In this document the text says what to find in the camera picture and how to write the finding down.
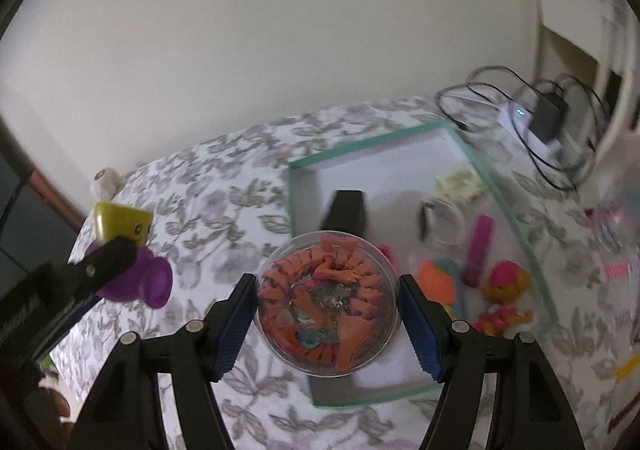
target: power strip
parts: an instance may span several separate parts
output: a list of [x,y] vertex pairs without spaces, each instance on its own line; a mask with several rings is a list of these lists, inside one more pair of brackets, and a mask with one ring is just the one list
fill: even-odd
[[511,124],[511,118],[509,113],[513,115],[513,122],[516,125],[520,136],[524,141],[527,142],[527,146],[535,152],[542,159],[547,161],[548,163],[556,162],[555,155],[561,150],[562,146],[558,139],[554,139],[553,141],[549,141],[549,143],[544,144],[540,139],[538,139],[535,135],[533,135],[529,131],[529,123],[531,122],[532,114],[525,110],[522,106],[517,103],[502,104],[500,105],[500,113],[498,114],[498,123],[502,125],[502,127],[509,132],[518,143],[520,139],[518,138],[518,134],[516,134],[513,125]]

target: pink and yellow toy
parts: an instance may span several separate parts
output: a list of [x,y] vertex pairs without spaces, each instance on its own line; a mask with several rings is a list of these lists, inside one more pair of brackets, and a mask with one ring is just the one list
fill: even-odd
[[509,327],[528,324],[533,319],[533,311],[526,309],[519,313],[515,303],[530,286],[529,273],[515,262],[503,260],[496,264],[482,286],[482,295],[494,304],[474,327],[486,335],[501,337]]

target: blue gripper pad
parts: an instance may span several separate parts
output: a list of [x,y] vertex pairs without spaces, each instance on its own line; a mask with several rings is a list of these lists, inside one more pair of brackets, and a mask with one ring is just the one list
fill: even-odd
[[440,304],[425,298],[411,275],[400,277],[396,305],[422,370],[441,383],[446,372],[442,357],[449,348],[449,316]]
[[228,299],[216,303],[211,313],[217,317],[219,326],[218,350],[213,366],[215,376],[220,379],[225,372],[233,369],[238,353],[244,343],[251,322],[254,320],[258,297],[255,288],[255,276],[246,273],[240,279]]

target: silver screw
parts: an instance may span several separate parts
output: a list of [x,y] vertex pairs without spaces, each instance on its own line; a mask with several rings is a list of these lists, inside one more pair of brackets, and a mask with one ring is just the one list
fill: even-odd
[[532,344],[536,341],[536,337],[529,331],[521,331],[518,333],[518,338],[523,344]]
[[138,339],[138,335],[135,334],[135,332],[133,331],[129,331],[128,333],[124,333],[120,337],[120,343],[123,345],[131,345],[133,342],[136,341],[136,339]]
[[191,322],[189,322],[185,328],[190,333],[197,333],[204,329],[204,322],[202,320],[191,320]]
[[466,333],[469,331],[469,324],[462,320],[456,320],[451,324],[451,328],[457,333]]

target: leaf pattern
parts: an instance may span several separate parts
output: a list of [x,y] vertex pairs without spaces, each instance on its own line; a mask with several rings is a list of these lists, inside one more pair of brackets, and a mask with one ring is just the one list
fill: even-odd
[[[550,188],[526,152],[499,126],[490,109],[450,104],[450,112],[478,130],[464,135],[492,159],[492,177],[517,213],[534,248],[560,313],[545,353],[558,373],[588,448],[600,448],[614,397],[616,336],[607,324],[613,309],[600,292],[597,249],[574,196]],[[322,110],[224,134],[153,161],[122,178],[114,199],[153,210],[149,247],[169,260],[174,289],[167,305],[98,303],[52,351],[70,388],[84,400],[118,338],[173,333],[202,318],[225,299],[242,273],[261,262],[290,235],[287,163],[340,144],[420,125],[441,117],[427,97],[389,99]],[[89,216],[72,260],[94,238]],[[355,409],[326,411],[304,395],[305,377],[285,367],[250,329],[236,366],[213,385],[230,436],[238,448],[268,450],[418,448],[433,417],[438,389],[419,397]],[[170,380],[161,381],[169,447],[184,450]],[[479,419],[490,416],[483,396]],[[486,437],[474,435],[470,448]]]

